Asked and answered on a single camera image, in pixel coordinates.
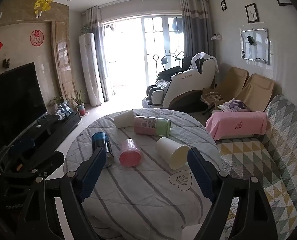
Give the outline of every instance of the red circular decoration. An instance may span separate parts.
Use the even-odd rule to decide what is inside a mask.
[[[35,30],[31,33],[30,40],[33,46],[41,46],[44,41],[44,34],[40,30]]]

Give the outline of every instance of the round table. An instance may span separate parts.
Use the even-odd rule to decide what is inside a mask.
[[[136,109],[136,115],[171,119],[169,138],[196,147],[219,170],[221,161],[213,138],[188,114],[168,109]],[[94,230],[106,239],[181,239],[186,226],[204,221],[211,206],[188,164],[171,170],[155,151],[159,136],[136,134],[132,127],[117,129],[114,116],[104,116],[87,127],[72,143],[64,173],[75,171],[92,155],[92,135],[109,135],[115,162],[103,169],[90,197],[82,203]],[[143,161],[136,167],[119,162],[120,144],[132,138],[141,147]]]

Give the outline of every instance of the pink towel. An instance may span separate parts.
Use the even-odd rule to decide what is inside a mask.
[[[206,130],[214,140],[224,136],[264,134],[266,115],[263,112],[216,112],[206,122]]]

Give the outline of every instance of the whiteboard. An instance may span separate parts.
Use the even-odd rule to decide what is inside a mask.
[[[270,64],[270,46],[267,29],[241,31],[242,58]]]

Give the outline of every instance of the gray curtain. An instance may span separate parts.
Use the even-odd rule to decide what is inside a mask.
[[[104,54],[102,17],[98,6],[86,10],[86,22],[90,26],[90,32],[94,33],[99,79],[101,80],[104,101],[108,101],[112,98],[113,92]]]
[[[199,52],[205,52],[214,56],[213,30],[210,19],[208,0],[180,0],[183,30],[184,30],[184,54],[195,56]]]

